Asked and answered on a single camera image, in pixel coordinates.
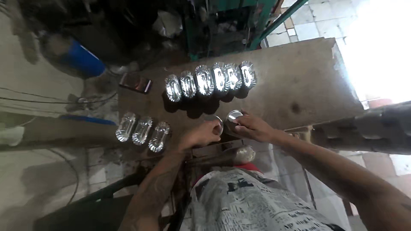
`tattoo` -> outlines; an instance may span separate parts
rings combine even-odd
[[[170,195],[179,167],[180,165],[174,166],[169,171],[155,176],[149,181],[147,188],[141,194],[146,202],[144,205],[145,213],[161,211]]]

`cable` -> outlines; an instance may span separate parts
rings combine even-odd
[[[33,96],[38,96],[38,97],[43,97],[43,98],[48,98],[48,99],[57,99],[57,100],[62,100],[62,99],[59,99],[59,98],[48,97],[48,96],[42,96],[42,95],[37,95],[37,94],[32,94],[32,93],[27,93],[27,92],[21,92],[21,91],[16,91],[16,90],[8,89],[8,88],[2,88],[2,87],[0,87],[0,89],[2,89],[2,90],[12,91],[12,92],[19,93],[19,94],[33,95]]]
[[[71,196],[69,202],[67,203],[67,205],[69,205],[69,204],[73,201],[73,198],[74,198],[74,196],[75,196],[76,193],[77,193],[77,189],[79,188],[79,181],[80,181],[80,180],[79,180],[79,173],[77,172],[77,170],[75,169],[75,167],[73,166],[73,164],[71,164],[71,162],[70,162],[67,158],[65,158],[62,154],[60,154],[60,153],[58,153],[58,152],[56,152],[56,151],[54,151],[54,150],[52,150],[52,149],[47,149],[47,150],[49,150],[50,152],[52,152],[52,153],[60,156],[61,158],[63,158],[64,161],[71,167],[71,169],[72,169],[72,170],[74,171],[74,173],[76,174],[76,179],[77,179],[77,181],[76,181],[76,188],[74,189],[74,193],[73,193],[73,195]]]
[[[100,102],[107,101],[113,98],[116,94],[117,92],[114,93],[112,96],[108,97],[107,99],[102,99],[102,100],[92,101],[92,102],[47,102],[47,101],[25,100],[25,99],[13,99],[13,98],[5,98],[5,97],[0,97],[0,99],[19,101],[19,102],[42,103],[42,104],[91,104],[91,103],[100,103]]]
[[[27,122],[24,122],[24,123],[22,123],[22,124],[20,124],[20,125],[16,125],[16,126],[13,126],[13,127],[6,127],[6,128],[4,128],[3,130],[0,130],[0,132],[6,131],[6,130],[10,130],[10,129],[13,129],[13,128],[16,128],[16,127],[24,126],[24,125],[26,125],[26,124],[28,124],[28,123],[33,122],[33,120],[35,120],[36,118],[37,118],[37,116],[33,117],[31,120],[29,120],[29,121],[27,121]]]

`cloth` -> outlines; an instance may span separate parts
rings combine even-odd
[[[257,171],[225,168],[191,191],[192,230],[343,231]]]

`metal bar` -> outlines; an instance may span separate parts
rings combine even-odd
[[[267,35],[269,35],[273,30],[275,30],[281,23],[283,23],[287,18],[289,18],[294,12],[296,12],[302,5],[304,5],[308,0],[297,0],[288,10],[281,14],[269,27],[267,27],[258,39],[254,39],[250,45],[250,50],[255,50]]]

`hand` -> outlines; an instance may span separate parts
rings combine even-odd
[[[218,126],[220,126],[219,120],[204,121],[181,137],[178,150],[182,151],[194,146],[206,146],[211,142],[220,141],[220,136],[213,133],[214,128]]]
[[[237,117],[233,122],[238,123],[234,132],[256,140],[258,142],[273,143],[282,145],[284,140],[289,138],[286,132],[272,128],[268,123],[259,117],[250,115],[244,110],[241,110],[243,116]]]

